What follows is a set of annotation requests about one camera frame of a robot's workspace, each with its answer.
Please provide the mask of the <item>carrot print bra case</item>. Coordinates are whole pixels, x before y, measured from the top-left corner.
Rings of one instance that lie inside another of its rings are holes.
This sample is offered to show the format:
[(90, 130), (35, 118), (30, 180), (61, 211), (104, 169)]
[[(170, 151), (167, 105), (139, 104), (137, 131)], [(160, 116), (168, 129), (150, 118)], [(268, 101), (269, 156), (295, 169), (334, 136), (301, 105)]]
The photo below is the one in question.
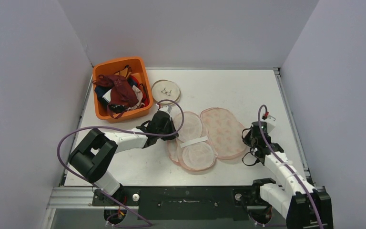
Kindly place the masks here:
[(208, 170), (217, 160), (231, 160), (244, 155), (244, 126), (224, 108), (212, 107), (200, 114), (184, 112), (173, 117), (180, 128), (176, 139), (167, 143), (169, 159), (192, 172)]

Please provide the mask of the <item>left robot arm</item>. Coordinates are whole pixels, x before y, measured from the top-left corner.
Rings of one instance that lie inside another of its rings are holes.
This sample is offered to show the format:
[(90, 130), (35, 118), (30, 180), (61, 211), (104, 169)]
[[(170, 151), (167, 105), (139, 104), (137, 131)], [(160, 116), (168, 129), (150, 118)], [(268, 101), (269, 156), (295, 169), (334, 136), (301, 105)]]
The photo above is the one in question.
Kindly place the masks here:
[(89, 183), (102, 189), (105, 200), (115, 206), (122, 202), (122, 184), (108, 171), (111, 160), (116, 153), (134, 149), (147, 148), (158, 139), (173, 140), (178, 134), (170, 112), (161, 109), (152, 120), (131, 130), (130, 133), (102, 132), (93, 128), (71, 153), (68, 163)]

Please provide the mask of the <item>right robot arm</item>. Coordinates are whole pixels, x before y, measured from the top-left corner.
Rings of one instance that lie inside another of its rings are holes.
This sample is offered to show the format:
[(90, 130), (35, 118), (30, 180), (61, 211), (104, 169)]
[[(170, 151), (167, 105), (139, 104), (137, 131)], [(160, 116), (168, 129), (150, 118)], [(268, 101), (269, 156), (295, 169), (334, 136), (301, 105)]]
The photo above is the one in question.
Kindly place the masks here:
[(283, 218), (288, 229), (332, 229), (332, 202), (325, 189), (310, 184), (295, 169), (278, 143), (268, 135), (267, 122), (253, 122), (243, 136), (243, 142), (250, 147), (250, 154), (268, 168), (274, 178), (253, 181), (256, 188), (250, 198), (257, 204), (268, 203)]

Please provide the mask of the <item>white mesh laundry bag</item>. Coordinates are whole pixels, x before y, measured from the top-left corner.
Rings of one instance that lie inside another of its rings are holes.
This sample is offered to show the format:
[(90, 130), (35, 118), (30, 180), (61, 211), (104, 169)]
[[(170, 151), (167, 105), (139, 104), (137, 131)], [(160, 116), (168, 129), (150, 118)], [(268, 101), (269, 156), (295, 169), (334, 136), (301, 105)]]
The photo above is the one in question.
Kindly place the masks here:
[(152, 97), (156, 103), (165, 99), (178, 102), (181, 97), (180, 87), (175, 82), (169, 80), (156, 81), (152, 85), (151, 91)]

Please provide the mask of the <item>dark red bra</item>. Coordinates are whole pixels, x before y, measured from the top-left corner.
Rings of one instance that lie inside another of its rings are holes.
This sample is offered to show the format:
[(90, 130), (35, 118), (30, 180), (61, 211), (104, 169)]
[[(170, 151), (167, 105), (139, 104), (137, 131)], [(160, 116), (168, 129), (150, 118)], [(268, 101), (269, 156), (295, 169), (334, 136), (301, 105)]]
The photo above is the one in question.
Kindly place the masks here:
[(101, 74), (93, 84), (99, 102), (111, 118), (118, 119), (141, 103), (136, 91), (123, 76)]

